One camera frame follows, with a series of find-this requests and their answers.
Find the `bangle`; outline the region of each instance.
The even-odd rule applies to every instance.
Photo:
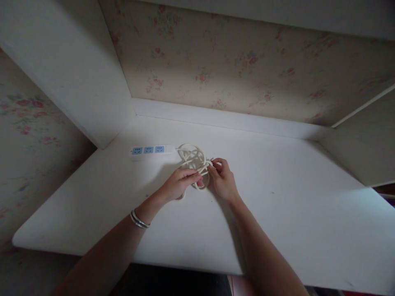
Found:
[[[138,227],[143,228],[143,229],[147,229],[149,228],[150,224],[146,224],[144,222],[142,222],[136,215],[135,210],[130,212],[130,218],[132,219],[133,223],[136,224]]]

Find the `desk surface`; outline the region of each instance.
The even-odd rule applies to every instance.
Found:
[[[85,254],[153,193],[174,161],[132,162],[130,147],[198,145],[229,161],[258,223],[305,285],[393,294],[395,210],[316,143],[137,116],[97,150],[13,238],[16,246]],[[144,235],[135,261],[241,274],[234,223],[213,194],[187,189]]]

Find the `tangled cable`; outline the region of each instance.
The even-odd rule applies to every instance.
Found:
[[[193,150],[185,149],[184,148],[185,146],[192,146],[195,147],[195,149]],[[181,167],[185,168],[185,166],[188,165],[188,168],[198,171],[202,176],[207,175],[207,178],[203,178],[202,180],[203,183],[202,187],[199,187],[197,183],[192,184],[192,186],[195,187],[197,190],[205,189],[210,183],[210,174],[209,171],[207,170],[207,167],[213,165],[211,160],[206,158],[204,156],[203,151],[201,151],[200,148],[197,147],[196,145],[186,143],[186,144],[182,144],[179,148],[176,148],[176,150],[178,151],[181,159],[183,160],[182,164],[180,165],[180,168]]]

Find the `electrical socket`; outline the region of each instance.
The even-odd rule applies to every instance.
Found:
[[[132,147],[129,156],[132,161],[138,160],[174,160],[176,158],[176,150],[172,144],[147,145],[140,147]]]
[[[143,152],[143,148],[142,147],[134,147],[132,149],[132,155],[138,155],[141,154]]]
[[[163,153],[165,151],[164,146],[155,146],[155,153]]]
[[[153,146],[144,147],[144,154],[153,153]]]

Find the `blue socket outlet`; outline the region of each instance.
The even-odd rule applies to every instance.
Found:
[[[143,152],[142,147],[135,147],[132,149],[132,155],[141,154]]]
[[[153,153],[153,146],[144,147],[144,154]]]
[[[165,151],[165,147],[164,146],[156,146],[155,147],[155,153],[162,153]]]

